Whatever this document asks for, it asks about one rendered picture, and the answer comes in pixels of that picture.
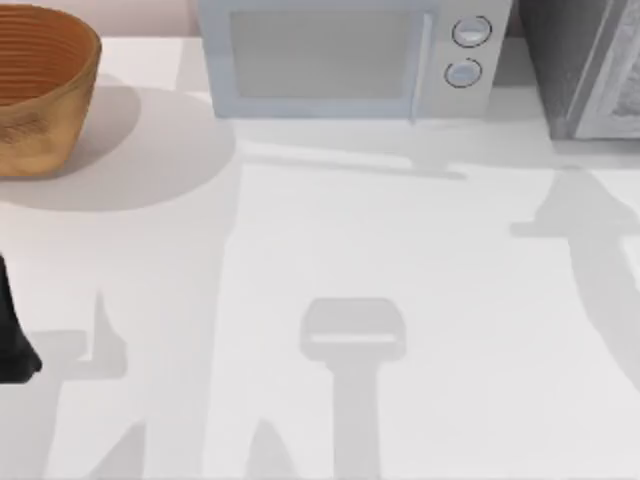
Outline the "pale microwave oven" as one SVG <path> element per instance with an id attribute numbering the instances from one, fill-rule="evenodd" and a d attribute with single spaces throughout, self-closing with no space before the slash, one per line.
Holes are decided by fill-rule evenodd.
<path id="1" fill-rule="evenodd" d="M 419 68 L 419 89 L 414 114 L 417 121 L 440 118 L 474 118 L 483 115 L 488 104 L 494 77 L 511 13 L 512 0 L 430 0 L 433 6 L 431 34 L 427 56 Z M 489 40 L 476 48 L 461 48 L 452 39 L 452 28 L 462 18 L 484 16 L 492 24 Z M 446 67 L 472 58 L 483 67 L 482 78 L 473 86 L 456 89 L 444 79 Z"/>

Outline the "brown woven basket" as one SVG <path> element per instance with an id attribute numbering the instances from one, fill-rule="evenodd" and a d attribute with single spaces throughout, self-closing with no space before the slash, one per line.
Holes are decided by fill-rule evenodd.
<path id="1" fill-rule="evenodd" d="M 80 18 L 0 3 L 0 178 L 62 167 L 79 139 L 102 54 Z"/>

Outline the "microwave oven door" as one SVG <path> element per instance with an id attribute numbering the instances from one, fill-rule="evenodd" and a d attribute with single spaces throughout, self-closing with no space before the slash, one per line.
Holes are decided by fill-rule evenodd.
<path id="1" fill-rule="evenodd" d="M 217 115 L 410 118 L 430 0 L 198 0 Z"/>

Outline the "microwave knob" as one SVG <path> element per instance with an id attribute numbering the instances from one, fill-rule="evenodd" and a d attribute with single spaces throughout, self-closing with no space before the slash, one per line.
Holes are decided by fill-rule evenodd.
<path id="1" fill-rule="evenodd" d="M 476 48 L 491 37 L 493 27 L 484 16 L 471 16 L 458 20 L 452 28 L 452 39 L 461 48 Z"/>
<path id="2" fill-rule="evenodd" d="M 475 85 L 483 75 L 482 65 L 472 58 L 466 58 L 449 64 L 444 72 L 448 85 L 456 89 L 465 89 Z"/>

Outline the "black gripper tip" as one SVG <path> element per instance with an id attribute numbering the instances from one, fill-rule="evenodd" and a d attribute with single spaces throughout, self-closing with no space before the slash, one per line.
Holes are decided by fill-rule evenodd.
<path id="1" fill-rule="evenodd" d="M 6 263 L 0 254 L 0 384 L 26 384 L 42 366 L 18 320 Z"/>

